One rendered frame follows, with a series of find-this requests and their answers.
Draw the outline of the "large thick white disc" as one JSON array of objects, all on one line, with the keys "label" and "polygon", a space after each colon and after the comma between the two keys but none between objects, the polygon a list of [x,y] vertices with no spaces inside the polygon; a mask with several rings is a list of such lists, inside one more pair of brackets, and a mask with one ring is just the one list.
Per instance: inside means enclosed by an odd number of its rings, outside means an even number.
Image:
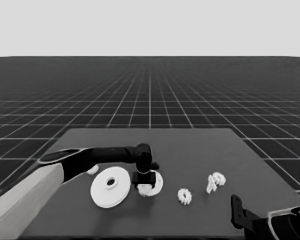
[{"label": "large thick white disc", "polygon": [[90,196],[100,208],[112,208],[120,204],[130,191],[131,180],[128,171],[119,166],[100,172],[90,187]]}]

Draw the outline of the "white round carrier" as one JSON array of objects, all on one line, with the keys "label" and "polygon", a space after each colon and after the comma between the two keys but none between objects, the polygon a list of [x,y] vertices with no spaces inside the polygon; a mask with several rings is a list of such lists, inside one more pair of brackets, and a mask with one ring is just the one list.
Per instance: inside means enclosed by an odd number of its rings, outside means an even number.
[{"label": "white round carrier", "polygon": [[149,197],[153,197],[159,194],[163,188],[164,181],[162,175],[158,171],[155,171],[155,174],[156,174],[156,185],[152,190],[152,195]]}]

